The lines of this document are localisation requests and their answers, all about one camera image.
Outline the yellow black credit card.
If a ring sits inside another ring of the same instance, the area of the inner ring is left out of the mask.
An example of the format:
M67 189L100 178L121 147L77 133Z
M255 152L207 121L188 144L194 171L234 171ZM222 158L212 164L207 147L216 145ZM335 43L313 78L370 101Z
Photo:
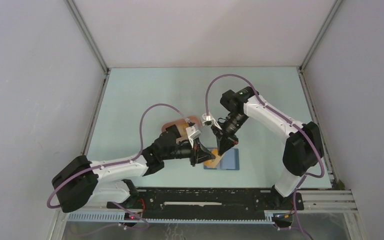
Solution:
M222 155L219 155L219 151L217 148L214 148L211 150L211 153L214 155L214 159L210 159L210 160L207 160L203 163L203 165L206 167L206 168L210 168L210 169L216 169L222 159Z

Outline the blue leather card holder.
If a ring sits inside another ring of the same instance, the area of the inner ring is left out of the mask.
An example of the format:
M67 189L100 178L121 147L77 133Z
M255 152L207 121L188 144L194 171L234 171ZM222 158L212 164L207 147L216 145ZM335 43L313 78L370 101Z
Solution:
M206 170L226 170L226 171L238 171L240 169L239 164L239 150L237 148L232 148L223 154L221 161L217 168L207 168L203 166Z

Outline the pink oval tray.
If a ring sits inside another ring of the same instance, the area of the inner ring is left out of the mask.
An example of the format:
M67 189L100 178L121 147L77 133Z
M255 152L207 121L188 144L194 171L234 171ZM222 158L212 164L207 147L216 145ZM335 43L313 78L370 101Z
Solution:
M200 129L202 128L201 121L200 121L200 119L196 115L189 115L187 118L192 123L197 124L197 126ZM163 124L162 127L161 127L161 131L165 132L168 127L173 126L173 125L176 125L178 127L178 129L179 129L179 132L181 132L181 133L183 133L185 131L185 129L187 127L189 127L187 121L184 120L183 118L180 118L180 119L172 120L172 121L169 121L169 122Z

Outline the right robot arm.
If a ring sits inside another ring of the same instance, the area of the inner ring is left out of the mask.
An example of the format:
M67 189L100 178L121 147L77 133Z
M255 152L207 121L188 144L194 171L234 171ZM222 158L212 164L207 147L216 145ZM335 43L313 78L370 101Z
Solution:
M285 115L251 86L237 92L224 92L220 104L228 111L223 122L216 120L208 110L202 115L203 123L211 126L216 137L219 155L239 143L236 133L249 118L263 124L284 143L284 170L274 184L270 196L275 208L284 209L290 204L291 195L300 187L304 177L309 175L310 168L320 165L320 174L317 177L324 176L324 149L320 128L315 122L303 123Z

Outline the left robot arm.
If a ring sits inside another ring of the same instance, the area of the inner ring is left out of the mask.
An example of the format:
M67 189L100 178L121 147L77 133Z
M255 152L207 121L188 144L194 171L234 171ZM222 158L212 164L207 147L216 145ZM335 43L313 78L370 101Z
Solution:
M85 155L75 157L51 181L58 207L64 213L110 202L133 208L138 202L138 193L131 178L160 171L166 160L189 159L195 166L215 159L200 142L199 134L195 132L191 139L178 141L180 133L167 130L141 153L126 158L90 161Z

